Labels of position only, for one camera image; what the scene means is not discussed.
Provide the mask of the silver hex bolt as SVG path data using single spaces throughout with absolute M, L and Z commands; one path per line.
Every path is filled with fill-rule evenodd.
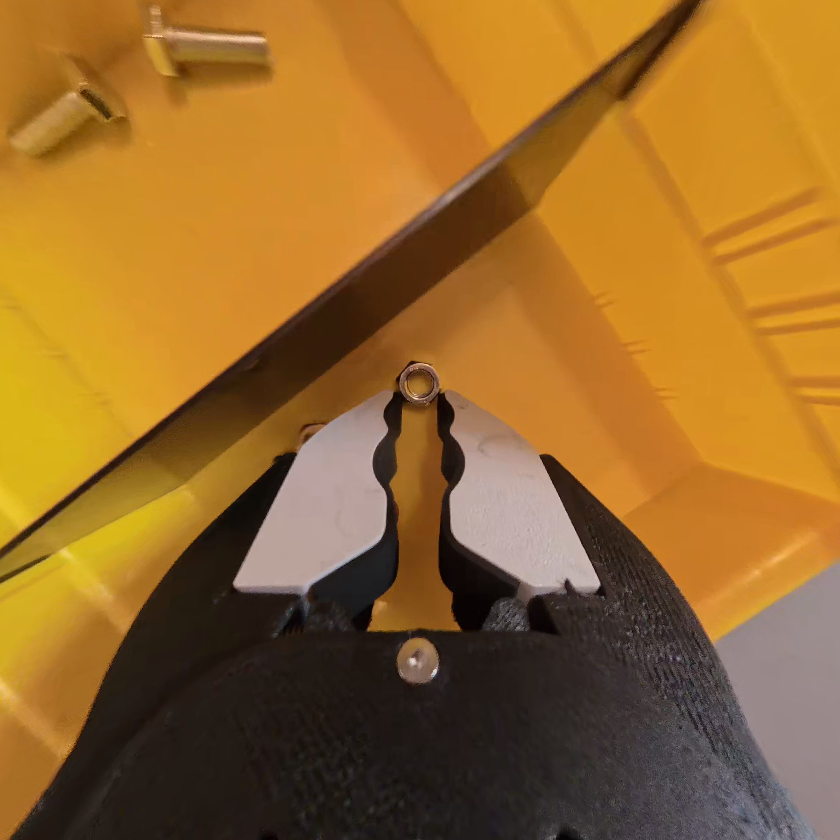
M 260 32 L 170 24 L 158 4 L 146 4 L 142 18 L 146 54 L 162 77 L 179 77 L 183 68 L 191 65 L 272 65 L 268 39 Z
M 120 95 L 87 62 L 64 54 L 61 65 L 68 89 L 7 135 L 11 148 L 27 157 L 46 155 L 88 123 L 111 124 L 127 117 Z

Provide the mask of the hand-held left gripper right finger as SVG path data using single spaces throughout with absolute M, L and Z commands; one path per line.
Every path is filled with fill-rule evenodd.
M 602 594 L 582 515 L 525 437 L 455 391 L 437 399 L 437 433 L 438 570 L 454 618 L 488 618 L 502 599 Z

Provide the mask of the yellow plastic bin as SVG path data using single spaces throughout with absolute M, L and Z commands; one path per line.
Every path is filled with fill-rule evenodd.
M 163 2 L 272 67 L 159 77 L 133 3 L 2 2 L 2 132 L 85 57 L 128 118 L 2 137 L 2 544 L 674 2 Z M 162 498 L 2 584 L 2 838 L 152 585 L 408 361 L 551 453 L 713 638 L 838 555 L 838 2 L 702 2 L 536 209 Z

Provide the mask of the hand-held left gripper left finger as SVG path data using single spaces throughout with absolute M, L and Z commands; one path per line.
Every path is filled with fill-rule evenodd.
M 362 614 L 398 567 L 391 481 L 401 397 L 379 392 L 327 423 L 298 450 L 234 588 L 296 595 Z

